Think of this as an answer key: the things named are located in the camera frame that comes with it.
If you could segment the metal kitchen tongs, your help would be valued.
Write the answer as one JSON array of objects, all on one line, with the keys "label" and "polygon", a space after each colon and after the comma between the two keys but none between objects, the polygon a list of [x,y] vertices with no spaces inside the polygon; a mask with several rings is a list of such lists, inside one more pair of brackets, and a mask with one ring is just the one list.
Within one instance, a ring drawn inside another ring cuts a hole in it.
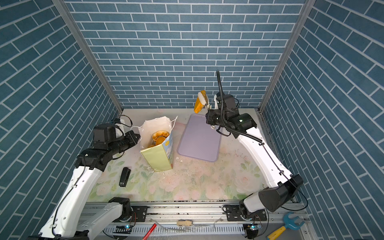
[{"label": "metal kitchen tongs", "polygon": [[205,107],[207,109],[207,111],[211,109],[211,105],[209,104],[209,99],[208,99],[205,91],[200,91],[198,93],[198,99],[200,101],[200,104],[203,107]]}]

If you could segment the long twisted fake bread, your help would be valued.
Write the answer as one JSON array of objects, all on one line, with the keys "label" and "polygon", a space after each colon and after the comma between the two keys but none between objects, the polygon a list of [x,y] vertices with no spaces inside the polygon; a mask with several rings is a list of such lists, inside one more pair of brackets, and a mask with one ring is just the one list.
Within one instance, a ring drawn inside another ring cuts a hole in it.
[{"label": "long twisted fake bread", "polygon": [[199,99],[197,98],[195,107],[194,107],[194,112],[198,114],[204,107],[200,104]]}]

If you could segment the dark round fake bun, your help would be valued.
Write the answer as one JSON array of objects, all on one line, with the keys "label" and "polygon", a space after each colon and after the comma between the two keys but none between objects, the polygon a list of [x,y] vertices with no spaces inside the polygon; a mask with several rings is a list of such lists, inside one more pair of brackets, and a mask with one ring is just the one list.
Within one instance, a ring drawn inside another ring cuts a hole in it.
[{"label": "dark round fake bun", "polygon": [[156,143],[155,146],[161,145],[165,140],[166,140],[166,137],[164,137],[164,136],[158,137],[155,141],[155,143]]}]

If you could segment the white green paper bag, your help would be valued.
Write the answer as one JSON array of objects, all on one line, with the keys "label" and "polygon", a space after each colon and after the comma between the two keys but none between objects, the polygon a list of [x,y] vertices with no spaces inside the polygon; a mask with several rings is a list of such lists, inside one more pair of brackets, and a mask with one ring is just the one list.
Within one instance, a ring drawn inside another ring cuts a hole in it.
[{"label": "white green paper bag", "polygon": [[141,136],[140,153],[155,172],[173,168],[173,129],[176,119],[168,117],[145,121],[136,126]]}]

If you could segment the ring donut fake bread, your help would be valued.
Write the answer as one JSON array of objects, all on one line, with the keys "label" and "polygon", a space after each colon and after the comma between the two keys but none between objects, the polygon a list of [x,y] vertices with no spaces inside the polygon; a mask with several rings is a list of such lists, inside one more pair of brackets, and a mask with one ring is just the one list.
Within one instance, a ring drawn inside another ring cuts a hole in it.
[{"label": "ring donut fake bread", "polygon": [[157,139],[159,137],[164,137],[166,139],[169,135],[170,135],[170,133],[168,131],[160,130],[160,131],[153,133],[152,139],[153,139],[153,141],[157,141]]}]

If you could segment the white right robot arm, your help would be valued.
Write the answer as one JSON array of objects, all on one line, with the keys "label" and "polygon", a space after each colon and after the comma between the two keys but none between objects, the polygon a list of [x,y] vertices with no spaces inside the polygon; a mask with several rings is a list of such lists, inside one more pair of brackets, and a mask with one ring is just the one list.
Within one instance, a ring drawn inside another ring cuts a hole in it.
[{"label": "white right robot arm", "polygon": [[257,123],[249,114],[240,114],[232,95],[216,94],[215,104],[209,104],[204,91],[198,94],[197,104],[207,109],[206,122],[210,126],[224,128],[250,153],[264,176],[267,186],[240,201],[242,215],[266,209],[274,212],[291,200],[303,184],[303,178],[293,175],[264,140]]}]

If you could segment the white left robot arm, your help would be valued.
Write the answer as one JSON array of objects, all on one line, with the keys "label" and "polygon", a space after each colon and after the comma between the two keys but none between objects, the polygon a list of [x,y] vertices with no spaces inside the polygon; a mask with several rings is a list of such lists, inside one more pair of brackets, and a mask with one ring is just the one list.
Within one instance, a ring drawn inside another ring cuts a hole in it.
[{"label": "white left robot arm", "polygon": [[130,222],[134,217],[130,199],[113,197],[106,206],[84,223],[79,223],[87,199],[114,155],[136,146],[140,135],[128,131],[94,135],[91,148],[82,151],[75,162],[70,182],[52,215],[30,240],[93,240],[114,220]]}]

